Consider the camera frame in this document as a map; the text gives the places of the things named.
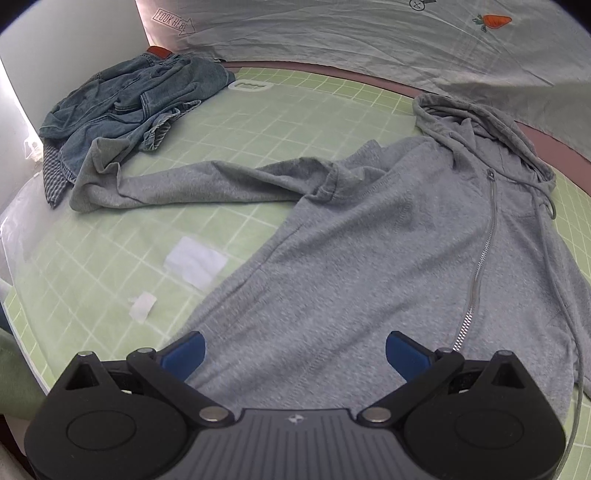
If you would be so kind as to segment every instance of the plaid fabric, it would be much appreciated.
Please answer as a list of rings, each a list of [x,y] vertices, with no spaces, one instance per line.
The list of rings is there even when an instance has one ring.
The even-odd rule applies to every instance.
[[[43,188],[51,208],[60,204],[70,184],[61,171],[59,152],[62,145],[43,139]]]

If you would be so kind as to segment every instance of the gray gripper base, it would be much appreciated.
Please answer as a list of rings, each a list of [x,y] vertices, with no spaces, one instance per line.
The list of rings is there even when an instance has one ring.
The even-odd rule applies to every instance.
[[[161,480],[435,480],[393,433],[357,425],[347,410],[245,410],[202,432]]]

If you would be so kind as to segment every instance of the circular cap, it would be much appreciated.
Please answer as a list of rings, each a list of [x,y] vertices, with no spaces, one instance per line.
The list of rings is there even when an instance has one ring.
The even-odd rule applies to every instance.
[[[383,423],[392,417],[390,411],[383,407],[366,408],[361,415],[365,420],[370,421],[371,423]]]
[[[211,422],[222,421],[228,415],[230,415],[230,412],[228,412],[227,409],[216,406],[202,408],[199,412],[199,416],[203,420]]]
[[[123,445],[136,431],[134,419],[112,410],[80,415],[68,426],[70,441],[84,450],[110,450]]]
[[[519,442],[524,432],[518,418],[499,410],[465,413],[456,420],[455,430],[468,445],[487,450],[508,448]]]

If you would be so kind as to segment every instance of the white tag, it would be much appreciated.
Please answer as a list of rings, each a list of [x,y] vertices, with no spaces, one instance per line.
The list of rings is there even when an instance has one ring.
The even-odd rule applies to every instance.
[[[184,236],[166,257],[164,266],[199,290],[206,290],[227,262],[220,252]]]
[[[129,316],[136,322],[144,323],[154,303],[156,303],[156,297],[146,291],[143,292],[129,309]]]

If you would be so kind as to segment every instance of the pink table edge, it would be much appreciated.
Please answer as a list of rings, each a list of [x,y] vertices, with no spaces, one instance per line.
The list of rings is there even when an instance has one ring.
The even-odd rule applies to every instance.
[[[378,77],[371,77],[363,73],[350,72],[348,70],[316,65],[311,63],[299,63],[296,61],[227,61],[224,66],[233,68],[258,67],[267,69],[299,70],[308,73],[317,73],[330,77],[352,80],[367,85],[372,85],[390,92],[400,93],[408,97],[416,97],[423,93],[422,90],[393,82]],[[575,185],[591,196],[591,162],[584,156],[563,144],[561,141],[537,130],[529,125],[518,122],[519,127],[533,142],[538,156],[547,164],[562,172]]]

